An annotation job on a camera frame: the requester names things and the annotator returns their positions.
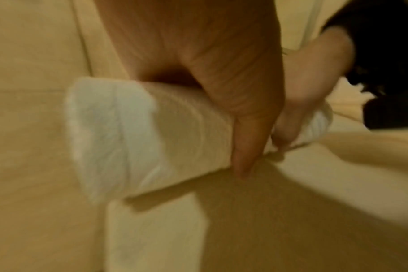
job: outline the white towel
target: white towel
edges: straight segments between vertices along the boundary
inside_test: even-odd
[[[198,89],[81,78],[65,104],[79,180],[93,203],[137,196],[230,166],[234,119]],[[324,134],[328,104],[295,145]],[[276,151],[269,139],[264,153]]]

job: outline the hand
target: hand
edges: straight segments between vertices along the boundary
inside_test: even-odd
[[[274,0],[96,0],[133,79],[198,85],[235,117],[232,165],[262,155],[284,103]]]
[[[286,101],[272,135],[275,145],[283,150],[298,137],[304,119],[321,106],[354,59],[353,42],[339,27],[285,57]]]

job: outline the floor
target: floor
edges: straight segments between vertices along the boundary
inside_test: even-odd
[[[316,36],[344,1],[276,0],[286,52]],[[65,88],[75,78],[122,73],[91,57],[104,50],[83,28],[98,21],[91,5],[0,1],[0,271],[102,268],[102,207],[78,188],[62,120]],[[362,97],[344,99],[351,87],[343,82],[339,89],[331,98],[338,107],[357,108]],[[352,116],[360,118],[356,108]]]

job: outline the black sleeve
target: black sleeve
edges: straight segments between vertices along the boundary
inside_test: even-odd
[[[324,25],[343,27],[356,51],[346,78],[377,98],[364,106],[372,129],[408,126],[408,5],[403,0],[351,0]]]

